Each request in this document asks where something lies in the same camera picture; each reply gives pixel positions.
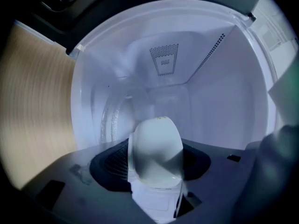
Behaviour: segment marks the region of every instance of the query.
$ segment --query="perforated vent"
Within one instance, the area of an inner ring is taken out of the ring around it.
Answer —
[[[178,44],[149,49],[158,76],[174,74],[178,56]]]
[[[225,37],[225,35],[222,33],[221,36],[219,37],[218,41],[215,43],[215,45],[213,46],[213,48],[210,50],[209,54],[207,54],[207,56],[205,57],[205,59],[200,63],[199,67],[191,75],[191,77],[189,78],[189,80],[191,80],[191,78],[196,74],[196,72],[199,71],[199,69],[204,65],[204,63],[206,63],[206,61],[210,58],[210,56],[213,54],[213,52],[216,50],[216,48],[222,42],[222,40],[223,40],[224,37]]]

